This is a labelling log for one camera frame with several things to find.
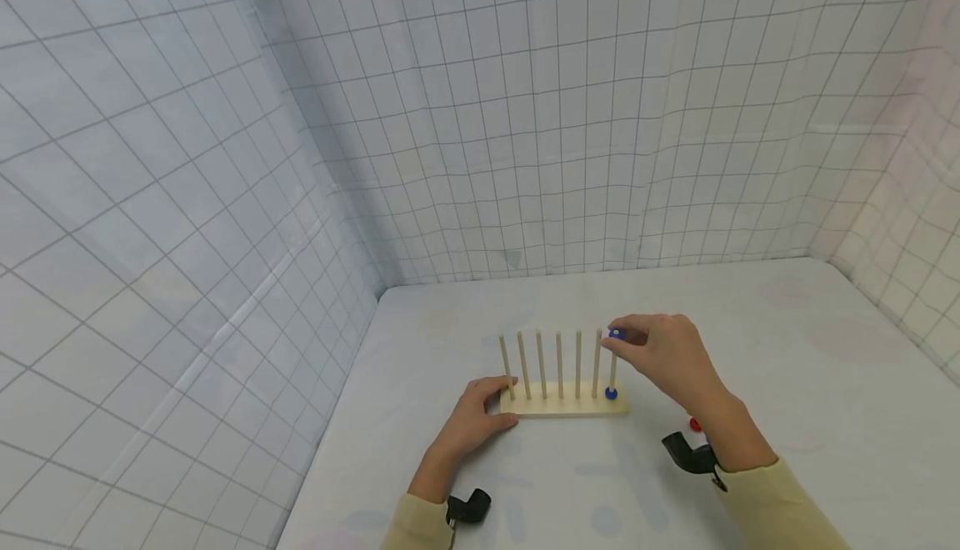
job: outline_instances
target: left hand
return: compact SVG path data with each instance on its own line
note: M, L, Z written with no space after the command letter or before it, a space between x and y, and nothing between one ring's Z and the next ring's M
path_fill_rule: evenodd
M513 383L517 383L516 377L513 378ZM487 400L505 390L507 384L506 375L483 377L469 382L431 450L459 461L493 434L516 425L518 418L513 412L487 414Z

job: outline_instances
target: white wall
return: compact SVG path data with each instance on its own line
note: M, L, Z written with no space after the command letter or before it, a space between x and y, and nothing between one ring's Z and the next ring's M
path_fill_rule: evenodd
M828 258L928 0L255 5L393 285Z
M960 385L960 11L930 0L899 101L873 135L890 163L834 258Z
M382 284L251 13L0 0L0 548L276 545Z

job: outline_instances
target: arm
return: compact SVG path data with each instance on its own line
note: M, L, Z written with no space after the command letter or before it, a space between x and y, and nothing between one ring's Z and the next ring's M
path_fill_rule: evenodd
M447 495L460 462L487 438L517 424L513 413L487 414L487 400L507 383L506 377L469 382L440 434L423 454L407 493L397 504L381 550L448 550L453 545Z
M683 315L631 315L610 323L626 340L602 345L693 415L720 462L720 498L747 547L847 549L834 526L720 381L700 333Z

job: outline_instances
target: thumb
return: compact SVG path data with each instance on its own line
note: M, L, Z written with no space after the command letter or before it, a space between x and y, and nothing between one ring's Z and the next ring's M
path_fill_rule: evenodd
M499 415L491 415L488 418L488 423L490 423L491 431L505 431L516 425L519 420L519 417L515 412L500 412Z
M633 368L643 373L643 348L633 346L632 343L623 340L617 340L616 337L605 337L600 340L600 346L610 350L611 353L617 354L619 358L627 361Z

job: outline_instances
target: white table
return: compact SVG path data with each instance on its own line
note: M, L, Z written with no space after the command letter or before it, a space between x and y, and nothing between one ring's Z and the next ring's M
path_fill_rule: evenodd
M498 330L532 341L542 329L548 373L562 330L573 373L581 328L587 379L593 332L630 312L692 318L854 548L960 548L960 390L838 271L806 258L387 291L279 547L377 548L463 385L502 373ZM702 442L686 413L623 362L617 380L629 417L522 420L463 467L454 495L484 488L493 505L482 526L458 529L457 550L740 548L708 477L681 472L659 442L677 430Z

